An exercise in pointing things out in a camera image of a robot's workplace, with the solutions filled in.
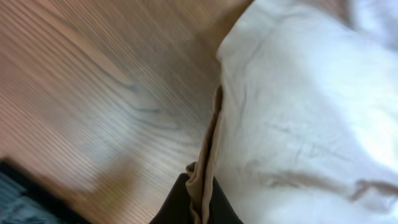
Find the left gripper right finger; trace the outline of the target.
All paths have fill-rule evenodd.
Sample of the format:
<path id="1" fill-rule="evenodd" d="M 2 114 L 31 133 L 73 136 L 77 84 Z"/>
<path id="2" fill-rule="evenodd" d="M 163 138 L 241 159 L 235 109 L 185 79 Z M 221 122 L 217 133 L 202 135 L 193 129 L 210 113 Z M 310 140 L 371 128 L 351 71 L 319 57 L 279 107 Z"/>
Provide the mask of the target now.
<path id="1" fill-rule="evenodd" d="M 209 211 L 208 224 L 243 224 L 234 212 L 216 178 L 213 179 Z"/>

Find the beige khaki shorts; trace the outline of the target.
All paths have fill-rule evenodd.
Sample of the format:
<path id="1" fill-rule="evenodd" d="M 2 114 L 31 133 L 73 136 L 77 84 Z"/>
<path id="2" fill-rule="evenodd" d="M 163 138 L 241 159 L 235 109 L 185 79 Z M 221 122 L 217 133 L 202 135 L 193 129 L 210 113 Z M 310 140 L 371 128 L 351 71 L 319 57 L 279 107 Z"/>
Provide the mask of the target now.
<path id="1" fill-rule="evenodd" d="M 254 0 L 218 49 L 221 83 L 186 184 L 244 223 L 397 222 L 397 2 Z"/>

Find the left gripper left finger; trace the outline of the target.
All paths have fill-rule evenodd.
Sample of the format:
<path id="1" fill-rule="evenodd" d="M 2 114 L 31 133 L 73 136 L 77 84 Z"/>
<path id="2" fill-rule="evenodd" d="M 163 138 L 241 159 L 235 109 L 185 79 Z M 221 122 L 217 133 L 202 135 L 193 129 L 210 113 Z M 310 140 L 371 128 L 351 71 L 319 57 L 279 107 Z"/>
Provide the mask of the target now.
<path id="1" fill-rule="evenodd" d="M 193 224 L 190 196 L 186 188 L 187 174 L 180 174 L 150 224 Z"/>

